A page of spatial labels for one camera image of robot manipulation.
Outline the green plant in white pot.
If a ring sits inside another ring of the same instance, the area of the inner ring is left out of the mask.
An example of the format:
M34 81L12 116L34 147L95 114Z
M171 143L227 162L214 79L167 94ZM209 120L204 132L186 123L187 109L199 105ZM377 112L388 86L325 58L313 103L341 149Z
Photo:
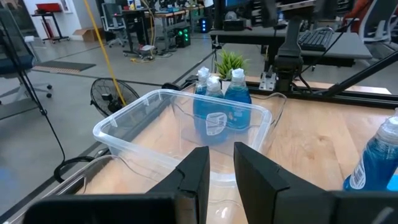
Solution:
M215 62L215 68L221 82L229 82L232 79L232 71L237 68L246 69L248 59L235 52L222 50L219 53L220 61Z

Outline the silver metal bracket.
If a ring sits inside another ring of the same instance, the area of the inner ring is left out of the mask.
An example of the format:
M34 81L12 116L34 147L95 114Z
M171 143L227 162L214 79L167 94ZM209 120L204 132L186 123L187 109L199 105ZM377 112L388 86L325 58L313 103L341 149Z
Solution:
M262 91L274 91L277 75L274 72L262 72L259 89Z

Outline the blue dish soap bottle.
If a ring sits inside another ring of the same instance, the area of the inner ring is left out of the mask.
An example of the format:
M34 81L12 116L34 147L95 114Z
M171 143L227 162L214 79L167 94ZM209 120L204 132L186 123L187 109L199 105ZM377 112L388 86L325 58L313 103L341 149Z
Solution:
M211 76L206 81L204 96L224 99L219 77ZM226 106L214 101L195 98L193 101L194 125L204 145L211 146L227 138Z
M231 83L224 94L226 100L251 104L251 97L245 81L245 73L242 68L231 71ZM244 131L251 121L251 109L241 107L228 108L228 125L235 130Z
M387 190L398 169L398 108L366 143L352 173L343 182L344 190Z
M202 67L198 70L198 82L195 85L196 95L205 95L207 88L207 79L210 76L210 70L206 67ZM193 114L194 114L194 125L197 128L200 124L200 110L201 100L197 97L193 100Z

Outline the computer tower green lights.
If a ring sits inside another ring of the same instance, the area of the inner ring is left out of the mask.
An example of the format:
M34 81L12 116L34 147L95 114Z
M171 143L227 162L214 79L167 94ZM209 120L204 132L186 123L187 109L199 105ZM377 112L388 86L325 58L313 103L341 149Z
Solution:
M175 44L177 48L185 48L191 44L189 26L175 29Z

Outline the person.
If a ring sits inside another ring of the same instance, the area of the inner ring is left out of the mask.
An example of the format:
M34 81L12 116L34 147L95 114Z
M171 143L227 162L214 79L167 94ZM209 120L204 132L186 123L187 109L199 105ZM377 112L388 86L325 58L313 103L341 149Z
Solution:
M351 31L358 33L359 27L362 23L364 16L366 15L373 0L356 0L352 11L344 15L343 24L347 25L347 19L356 17L358 21L354 21L351 25Z

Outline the black floor fan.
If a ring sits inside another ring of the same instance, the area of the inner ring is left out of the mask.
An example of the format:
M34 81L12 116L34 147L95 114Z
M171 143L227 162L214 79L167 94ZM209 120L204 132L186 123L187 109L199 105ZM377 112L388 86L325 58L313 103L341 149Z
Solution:
M138 93L127 83L119 80L116 82L127 105L139 98ZM112 78L96 79L91 85L90 97L90 105L93 105L104 117L119 111L124 106Z

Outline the computer tower blue lights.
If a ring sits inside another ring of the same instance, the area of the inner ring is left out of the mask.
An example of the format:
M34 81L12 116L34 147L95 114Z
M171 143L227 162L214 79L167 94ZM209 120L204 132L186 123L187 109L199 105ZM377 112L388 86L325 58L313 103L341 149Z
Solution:
M211 22L207 17L202 17L199 19L200 33L205 34L208 33L211 28Z

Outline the tall clear plastic bin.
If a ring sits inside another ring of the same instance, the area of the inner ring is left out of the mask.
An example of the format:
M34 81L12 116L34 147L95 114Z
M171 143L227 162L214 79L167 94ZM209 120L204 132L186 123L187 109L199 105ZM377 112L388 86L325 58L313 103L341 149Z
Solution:
M185 91L154 90L109 115L93 128L111 153L176 167L196 147L210 151L210 179L235 183L234 143L260 151L273 123L272 112Z

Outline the white office chair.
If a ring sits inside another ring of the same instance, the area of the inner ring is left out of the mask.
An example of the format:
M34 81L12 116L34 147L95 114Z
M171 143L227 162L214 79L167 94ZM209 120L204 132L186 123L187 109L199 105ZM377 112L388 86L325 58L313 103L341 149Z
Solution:
M126 33L126 24L122 15L122 8L116 3L102 3L101 4L103 16L103 27L106 32L114 34L114 38L106 43L111 48L118 43L121 47L125 46L126 40L124 38Z

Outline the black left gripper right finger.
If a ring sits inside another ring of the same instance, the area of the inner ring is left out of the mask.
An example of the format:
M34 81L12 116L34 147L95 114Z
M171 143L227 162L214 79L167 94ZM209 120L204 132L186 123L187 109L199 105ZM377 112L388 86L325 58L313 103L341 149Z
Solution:
M398 192L323 190L243 142L233 159L249 224L398 224Z

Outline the blue cellulose sponge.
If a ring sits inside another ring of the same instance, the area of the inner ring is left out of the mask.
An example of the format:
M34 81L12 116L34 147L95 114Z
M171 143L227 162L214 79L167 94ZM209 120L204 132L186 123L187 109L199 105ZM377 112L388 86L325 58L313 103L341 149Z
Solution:
M394 174L387 185L387 190L398 192L398 174Z

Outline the wooden desk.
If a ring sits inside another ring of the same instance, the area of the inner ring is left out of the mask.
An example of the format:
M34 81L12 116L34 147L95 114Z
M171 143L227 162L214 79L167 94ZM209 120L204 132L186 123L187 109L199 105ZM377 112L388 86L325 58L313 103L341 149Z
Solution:
M123 19L125 22L129 20L141 23L141 30L139 33L143 34L144 46L153 47L156 41L156 28L154 24L155 19L160 19L162 22L162 37L160 38L165 45L164 51L170 52L172 46L171 39L175 39L175 29L181 27L190 27L190 38L193 33L193 26L195 21L203 17L200 12L205 7L198 5L197 7L182 8L175 12L152 12L148 8L135 10L122 10Z

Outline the blue office chair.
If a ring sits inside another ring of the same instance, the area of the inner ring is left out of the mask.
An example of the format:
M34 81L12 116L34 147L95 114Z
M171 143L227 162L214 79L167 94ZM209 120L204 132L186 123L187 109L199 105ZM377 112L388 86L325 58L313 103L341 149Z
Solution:
M37 59L20 32L16 20L8 9L0 9L0 78L19 81L19 86L0 94L0 120L38 109L47 115L38 92L52 97L52 85L32 83L28 73Z

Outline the grey desk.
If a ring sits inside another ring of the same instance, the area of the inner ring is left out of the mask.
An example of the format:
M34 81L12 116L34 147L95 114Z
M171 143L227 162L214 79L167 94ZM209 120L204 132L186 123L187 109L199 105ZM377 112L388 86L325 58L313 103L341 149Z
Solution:
M324 51L302 49L305 65L332 65L352 67L355 60L372 59L372 55L356 33L343 33L331 49L322 57Z
M223 44L269 45L284 41L287 29L274 30L273 27L255 27L253 30L224 31L212 30L208 34L212 40Z

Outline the grey office chair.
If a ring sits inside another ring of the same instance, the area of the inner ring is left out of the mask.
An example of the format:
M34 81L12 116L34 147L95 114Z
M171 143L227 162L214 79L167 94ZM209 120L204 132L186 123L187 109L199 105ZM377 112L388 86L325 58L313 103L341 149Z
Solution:
M371 0L359 26L359 38L363 42L390 40L391 18L397 8L398 0Z

